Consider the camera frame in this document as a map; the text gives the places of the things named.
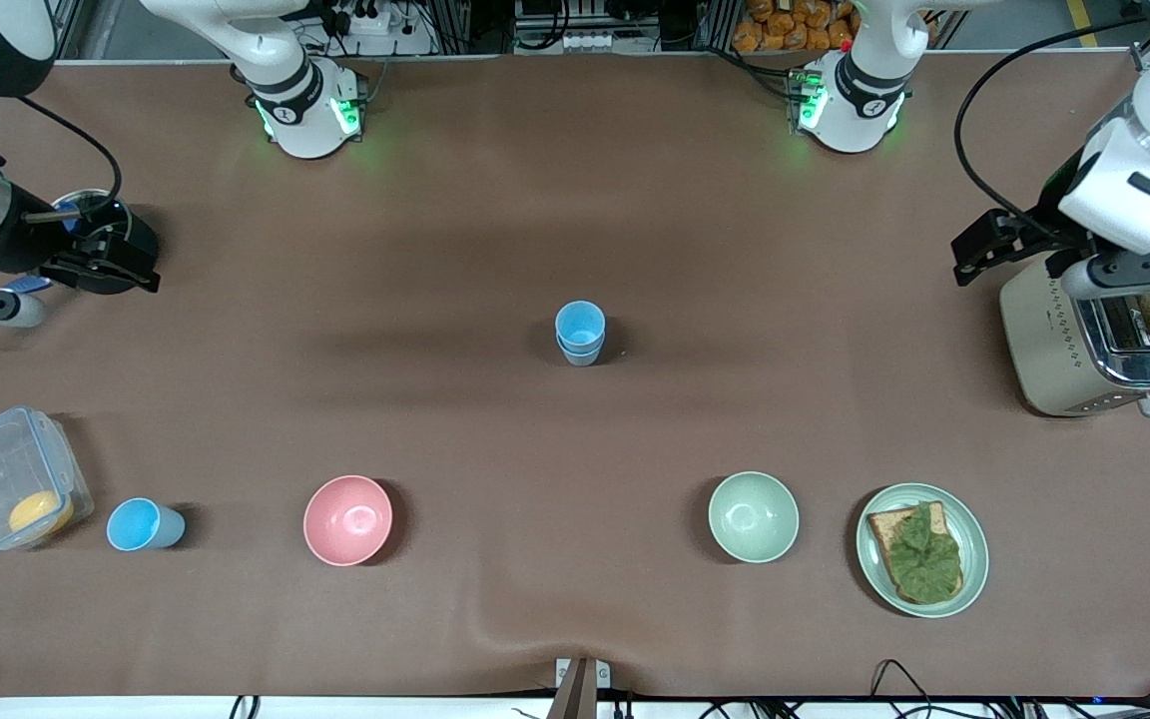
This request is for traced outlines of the silver toaster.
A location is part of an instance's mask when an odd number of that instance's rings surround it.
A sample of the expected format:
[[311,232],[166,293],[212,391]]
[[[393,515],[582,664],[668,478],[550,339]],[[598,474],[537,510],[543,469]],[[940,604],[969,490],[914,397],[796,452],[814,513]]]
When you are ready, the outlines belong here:
[[1089,416],[1136,405],[1150,416],[1150,331],[1136,297],[1073,299],[1037,258],[1004,283],[999,306],[1032,410]]

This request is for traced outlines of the yellow round food piece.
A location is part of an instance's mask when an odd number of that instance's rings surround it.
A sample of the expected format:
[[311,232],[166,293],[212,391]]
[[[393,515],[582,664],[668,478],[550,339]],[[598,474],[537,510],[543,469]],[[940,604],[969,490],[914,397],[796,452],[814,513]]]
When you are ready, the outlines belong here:
[[74,514],[74,502],[68,495],[41,490],[23,497],[12,508],[8,523],[12,531],[52,531],[63,528]]

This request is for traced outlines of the pale green plate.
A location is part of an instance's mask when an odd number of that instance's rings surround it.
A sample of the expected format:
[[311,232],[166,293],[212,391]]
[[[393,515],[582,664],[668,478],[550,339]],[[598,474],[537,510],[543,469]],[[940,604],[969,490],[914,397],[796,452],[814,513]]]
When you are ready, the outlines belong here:
[[[912,508],[918,502],[940,502],[943,506],[946,531],[961,546],[961,588],[948,601],[917,604],[917,602],[900,599],[895,590],[894,581],[882,568],[877,533],[871,528],[868,519],[882,511]],[[862,578],[867,579],[872,590],[890,606],[911,617],[940,619],[961,613],[984,591],[987,573],[989,573],[989,550],[987,550],[986,535],[981,523],[977,523],[975,514],[952,494],[940,487],[926,485],[926,483],[905,482],[877,491],[862,508],[862,520],[857,523],[854,554],[857,554],[859,568],[862,569]]]

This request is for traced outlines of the pile of orange bread rolls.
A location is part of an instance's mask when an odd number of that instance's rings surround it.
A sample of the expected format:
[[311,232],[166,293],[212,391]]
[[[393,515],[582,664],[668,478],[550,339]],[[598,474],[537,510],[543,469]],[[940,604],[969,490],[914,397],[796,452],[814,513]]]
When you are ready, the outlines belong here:
[[848,49],[862,17],[850,0],[744,0],[733,49]]

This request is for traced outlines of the pink bowl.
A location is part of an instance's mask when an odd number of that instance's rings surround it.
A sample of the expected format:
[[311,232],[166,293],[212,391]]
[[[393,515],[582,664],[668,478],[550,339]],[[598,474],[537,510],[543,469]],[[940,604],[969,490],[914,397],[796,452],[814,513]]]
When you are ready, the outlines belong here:
[[378,554],[391,535],[393,506],[374,479],[340,476],[307,502],[302,536],[310,554],[331,567],[354,567]]

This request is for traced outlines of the pale green bowl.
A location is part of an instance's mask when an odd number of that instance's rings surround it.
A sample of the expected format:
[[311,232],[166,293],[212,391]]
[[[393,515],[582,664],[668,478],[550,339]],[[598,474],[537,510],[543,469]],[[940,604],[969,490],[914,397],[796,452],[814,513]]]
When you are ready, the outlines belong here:
[[780,479],[741,471],[716,483],[707,519],[712,537],[726,554],[764,564],[777,561],[793,546],[802,528],[802,508]]

